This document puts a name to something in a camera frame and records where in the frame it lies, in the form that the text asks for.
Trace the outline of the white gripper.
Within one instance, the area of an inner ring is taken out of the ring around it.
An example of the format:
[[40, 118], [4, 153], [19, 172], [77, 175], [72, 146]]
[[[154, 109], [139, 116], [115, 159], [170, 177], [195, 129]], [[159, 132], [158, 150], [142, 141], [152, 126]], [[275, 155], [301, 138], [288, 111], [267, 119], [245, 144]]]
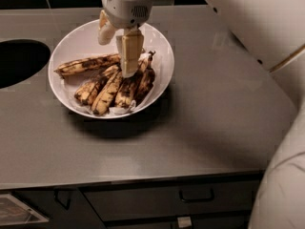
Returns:
[[[150, 17], [153, 0], [102, 0], [102, 6], [98, 42], [100, 45], [107, 45], [112, 41], [116, 28], [127, 29], [145, 23]], [[124, 30], [122, 35], [116, 37], [124, 78], [136, 73], [143, 44], [144, 35], [138, 28]]]

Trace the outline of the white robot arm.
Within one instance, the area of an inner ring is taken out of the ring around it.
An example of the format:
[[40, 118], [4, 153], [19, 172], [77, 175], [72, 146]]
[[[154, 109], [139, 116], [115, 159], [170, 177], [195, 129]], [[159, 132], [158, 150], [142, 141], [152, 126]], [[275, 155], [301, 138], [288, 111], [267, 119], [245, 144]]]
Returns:
[[112, 178], [261, 172], [249, 229], [305, 229], [305, 0], [154, 7], [175, 53], [168, 112]]

